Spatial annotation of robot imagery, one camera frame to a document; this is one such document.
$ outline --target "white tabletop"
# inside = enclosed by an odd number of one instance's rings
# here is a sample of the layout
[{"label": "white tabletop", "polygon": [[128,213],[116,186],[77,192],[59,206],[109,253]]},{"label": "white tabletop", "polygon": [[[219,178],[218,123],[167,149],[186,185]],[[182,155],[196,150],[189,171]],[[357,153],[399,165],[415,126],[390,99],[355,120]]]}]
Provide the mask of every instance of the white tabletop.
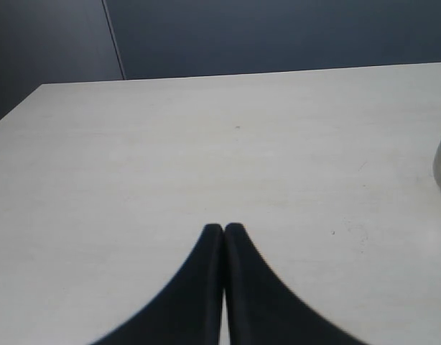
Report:
[{"label": "white tabletop", "polygon": [[440,138],[441,63],[41,86],[0,122],[0,345],[92,342],[231,221],[355,336],[441,344]]}]

